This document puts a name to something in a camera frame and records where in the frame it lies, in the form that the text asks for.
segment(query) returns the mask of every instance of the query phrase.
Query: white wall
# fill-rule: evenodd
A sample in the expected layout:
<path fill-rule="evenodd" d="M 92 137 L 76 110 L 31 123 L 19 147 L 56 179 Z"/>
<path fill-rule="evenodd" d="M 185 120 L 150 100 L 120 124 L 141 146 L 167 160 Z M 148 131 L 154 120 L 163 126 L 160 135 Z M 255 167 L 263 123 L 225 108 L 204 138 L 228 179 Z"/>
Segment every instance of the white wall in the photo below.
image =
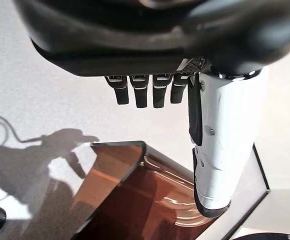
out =
<path fill-rule="evenodd" d="M 290 189 L 290 54 L 270 66 L 255 141 L 271 189 Z"/>

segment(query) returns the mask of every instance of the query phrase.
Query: white panel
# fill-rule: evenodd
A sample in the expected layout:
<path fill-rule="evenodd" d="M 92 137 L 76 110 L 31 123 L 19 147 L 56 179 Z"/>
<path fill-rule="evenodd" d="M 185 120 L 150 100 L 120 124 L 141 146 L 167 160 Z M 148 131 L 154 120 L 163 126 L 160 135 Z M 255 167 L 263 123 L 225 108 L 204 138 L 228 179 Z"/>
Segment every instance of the white panel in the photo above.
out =
<path fill-rule="evenodd" d="M 274 189 L 257 206 L 233 236 L 252 233 L 290 234 L 290 189 Z"/>

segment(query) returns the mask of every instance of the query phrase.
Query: robotic hand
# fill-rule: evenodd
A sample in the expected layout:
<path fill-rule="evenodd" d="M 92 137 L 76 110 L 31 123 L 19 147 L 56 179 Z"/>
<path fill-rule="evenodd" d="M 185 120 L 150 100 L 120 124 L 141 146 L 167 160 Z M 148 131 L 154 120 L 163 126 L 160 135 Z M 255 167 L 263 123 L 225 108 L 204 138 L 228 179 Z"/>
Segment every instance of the robotic hand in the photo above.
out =
<path fill-rule="evenodd" d="M 14 0 L 36 50 L 78 76 L 105 76 L 117 103 L 182 101 L 196 144 L 202 215 L 228 207 L 257 131 L 267 71 L 290 51 L 290 0 Z"/>

